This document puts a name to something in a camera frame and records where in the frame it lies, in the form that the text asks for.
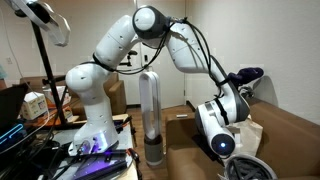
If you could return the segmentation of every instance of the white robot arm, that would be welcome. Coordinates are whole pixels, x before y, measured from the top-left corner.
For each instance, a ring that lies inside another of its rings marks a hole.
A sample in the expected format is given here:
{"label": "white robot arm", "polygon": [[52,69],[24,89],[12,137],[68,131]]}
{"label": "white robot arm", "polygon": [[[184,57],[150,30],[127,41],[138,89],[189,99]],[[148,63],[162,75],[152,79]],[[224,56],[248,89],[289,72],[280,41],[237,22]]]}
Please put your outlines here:
{"label": "white robot arm", "polygon": [[56,46],[66,46],[69,42],[70,27],[64,17],[37,0],[5,0],[19,17],[28,17],[49,35]]}
{"label": "white robot arm", "polygon": [[105,96],[103,83],[113,71],[117,71],[120,61],[131,48],[142,42],[150,47],[165,45],[179,71],[207,73],[221,88],[223,96],[197,107],[196,124],[212,151],[220,156],[230,155],[235,143],[225,126],[244,121],[249,106],[227,80],[218,61],[204,52],[196,30],[185,19],[166,17],[151,6],[139,8],[133,17],[119,19],[96,47],[92,60],[67,73],[67,84],[81,98],[88,118],[75,135],[69,154],[76,155],[80,147],[83,154],[103,153],[117,144],[110,100]]}

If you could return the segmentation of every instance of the desk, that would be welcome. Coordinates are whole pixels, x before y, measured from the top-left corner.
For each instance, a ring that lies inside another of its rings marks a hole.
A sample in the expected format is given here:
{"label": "desk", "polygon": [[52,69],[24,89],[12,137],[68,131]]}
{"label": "desk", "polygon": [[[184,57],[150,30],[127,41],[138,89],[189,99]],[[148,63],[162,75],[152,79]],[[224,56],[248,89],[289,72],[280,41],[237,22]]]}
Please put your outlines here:
{"label": "desk", "polygon": [[[126,117],[128,117],[127,114],[117,115],[117,116],[113,116],[113,119],[114,120],[125,119]],[[53,140],[59,142],[61,145],[69,143],[73,141],[73,136],[77,131],[78,129],[59,131],[57,134],[55,134],[55,137]],[[128,148],[133,148],[130,123],[128,123],[128,125],[125,126],[123,128],[123,131],[119,134],[119,145],[118,145],[118,149],[128,149]],[[127,163],[128,168],[124,172],[122,172],[120,175],[118,175],[117,179],[137,180],[138,179],[137,170],[132,158],[130,156],[127,156],[126,161],[128,162]],[[60,166],[64,166],[64,165],[67,165],[67,162],[63,161],[60,164]],[[80,163],[70,166],[69,169],[59,179],[61,180],[72,179],[79,165]]]}

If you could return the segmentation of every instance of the white device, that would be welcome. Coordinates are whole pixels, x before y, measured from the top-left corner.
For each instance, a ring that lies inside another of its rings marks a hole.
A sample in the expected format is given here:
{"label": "white device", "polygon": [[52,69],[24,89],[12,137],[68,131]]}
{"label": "white device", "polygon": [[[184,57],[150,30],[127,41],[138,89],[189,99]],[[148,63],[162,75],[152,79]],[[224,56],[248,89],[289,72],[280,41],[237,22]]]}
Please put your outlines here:
{"label": "white device", "polygon": [[[63,46],[67,43],[68,33],[60,30],[60,24],[48,16],[51,11],[48,6],[33,0],[6,1],[16,14],[21,10],[33,22],[44,30],[47,29],[56,45]],[[36,11],[34,6],[39,7],[40,11]],[[86,147],[82,154],[103,153],[116,145],[118,137],[112,122],[110,100],[104,93],[103,83],[132,47],[142,42],[149,47],[158,47],[163,43],[179,71],[209,74],[221,88],[224,96],[197,107],[196,124],[207,138],[212,151],[220,156],[230,155],[235,143],[225,126],[244,121],[249,115],[249,106],[234,85],[227,81],[227,75],[219,62],[209,53],[205,55],[197,40],[196,30],[185,19],[166,17],[151,6],[137,9],[133,17],[125,15],[120,18],[101,39],[93,58],[74,67],[66,75],[67,85],[79,95],[88,118],[87,123],[76,133],[69,147],[69,154],[76,155],[79,147]]]}
{"label": "white device", "polygon": [[160,80],[155,72],[144,72],[139,78],[142,124],[144,129],[144,151],[146,161],[156,166],[163,161],[161,136]]}

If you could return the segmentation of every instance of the floor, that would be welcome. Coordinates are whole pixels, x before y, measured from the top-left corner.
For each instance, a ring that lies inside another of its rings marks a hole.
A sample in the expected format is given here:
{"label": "floor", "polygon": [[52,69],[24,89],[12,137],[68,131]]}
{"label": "floor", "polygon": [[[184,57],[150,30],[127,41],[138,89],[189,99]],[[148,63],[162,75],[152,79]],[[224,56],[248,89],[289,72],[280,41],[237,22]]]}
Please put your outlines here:
{"label": "floor", "polygon": [[[176,106],[172,108],[166,108],[162,110],[162,137],[163,137],[163,145],[165,146],[165,118],[169,114],[184,114],[184,113],[190,113],[192,112],[192,109],[189,106],[182,105],[182,106]],[[136,132],[136,141],[137,141],[137,147],[134,149],[140,156],[140,165],[139,168],[143,175],[143,180],[166,180],[168,178],[168,172],[166,169],[166,162],[165,158],[164,161],[156,166],[156,167],[150,167],[146,163],[145,160],[145,154],[144,154],[144,131],[143,131],[143,125],[142,125],[142,118],[141,118],[141,109],[140,108],[130,108],[127,110],[127,114],[132,116],[132,123],[135,127]]]}

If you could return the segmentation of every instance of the cardboard box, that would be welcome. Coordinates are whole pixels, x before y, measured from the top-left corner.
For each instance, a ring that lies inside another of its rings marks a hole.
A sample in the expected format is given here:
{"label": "cardboard box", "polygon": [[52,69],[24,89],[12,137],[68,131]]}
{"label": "cardboard box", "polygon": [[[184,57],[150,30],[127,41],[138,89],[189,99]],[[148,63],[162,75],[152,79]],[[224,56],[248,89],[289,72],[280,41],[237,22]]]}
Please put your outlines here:
{"label": "cardboard box", "polygon": [[[56,86],[57,87],[57,91],[58,91],[58,95],[59,95],[59,99],[61,101],[62,99],[62,95],[63,95],[63,91],[65,89],[65,86]],[[49,109],[55,109],[56,107],[56,103],[54,101],[53,95],[52,95],[52,91],[51,89],[44,89],[43,90],[43,94],[46,97],[46,101],[47,101],[47,106]],[[71,96],[69,96],[69,93],[66,93],[65,97],[64,97],[64,101],[63,101],[63,106],[68,104],[71,101]]]}
{"label": "cardboard box", "polygon": [[24,97],[21,107],[21,115],[27,120],[33,120],[47,112],[46,98],[41,93],[30,92]]}
{"label": "cardboard box", "polygon": [[[54,117],[55,117],[55,115],[57,114],[57,112],[58,112],[57,109],[51,109],[51,110],[49,111],[49,114],[50,114],[50,115],[49,115],[49,121],[48,121],[48,123],[46,124],[46,126],[52,126],[52,125],[53,125],[53,123],[54,123]],[[65,105],[65,106],[63,107],[63,114],[64,114],[65,119],[66,119],[68,122],[70,122],[70,121],[72,120],[73,114],[72,114],[71,107],[69,106],[69,104],[67,104],[67,105]],[[48,118],[48,114],[44,114],[44,115],[38,117],[37,122],[34,123],[34,126],[41,126],[41,125],[43,125],[43,123],[45,123],[45,121],[47,120],[47,118]],[[61,121],[60,121],[60,118],[59,118],[59,116],[58,116],[55,125],[60,125],[60,124],[61,124]]]}

